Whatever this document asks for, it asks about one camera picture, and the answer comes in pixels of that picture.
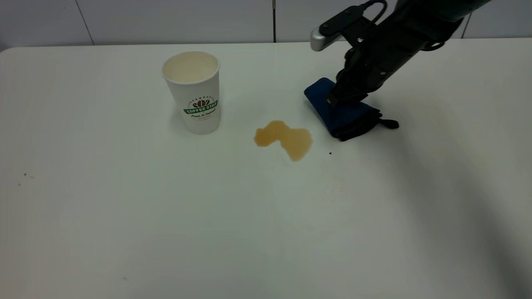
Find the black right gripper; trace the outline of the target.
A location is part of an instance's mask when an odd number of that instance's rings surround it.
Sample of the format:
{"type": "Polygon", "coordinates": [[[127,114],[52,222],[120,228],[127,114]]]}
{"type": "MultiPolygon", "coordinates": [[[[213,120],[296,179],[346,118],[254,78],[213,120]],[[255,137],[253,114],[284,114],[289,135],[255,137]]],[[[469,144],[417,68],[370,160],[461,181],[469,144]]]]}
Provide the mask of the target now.
{"type": "Polygon", "coordinates": [[[325,98],[331,106],[361,102],[378,90],[403,64],[422,49],[425,38],[403,21],[388,17],[355,48],[325,98]]]}

